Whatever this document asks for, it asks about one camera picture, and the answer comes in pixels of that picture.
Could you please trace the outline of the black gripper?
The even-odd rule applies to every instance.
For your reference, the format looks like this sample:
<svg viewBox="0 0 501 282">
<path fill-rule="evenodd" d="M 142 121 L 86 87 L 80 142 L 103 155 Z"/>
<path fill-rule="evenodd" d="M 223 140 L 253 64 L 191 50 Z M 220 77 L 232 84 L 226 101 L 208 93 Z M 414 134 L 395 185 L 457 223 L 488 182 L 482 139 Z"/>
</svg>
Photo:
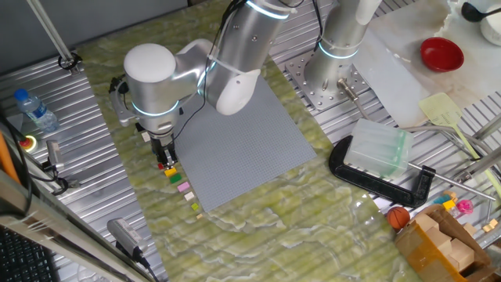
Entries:
<svg viewBox="0 0 501 282">
<path fill-rule="evenodd" d="M 174 139 L 175 137 L 172 132 L 164 134 L 150 133 L 150 143 L 153 152 L 156 152 L 157 161 L 162 165 L 167 164 L 168 168 L 172 168 L 178 162 L 174 150 Z"/>
</svg>

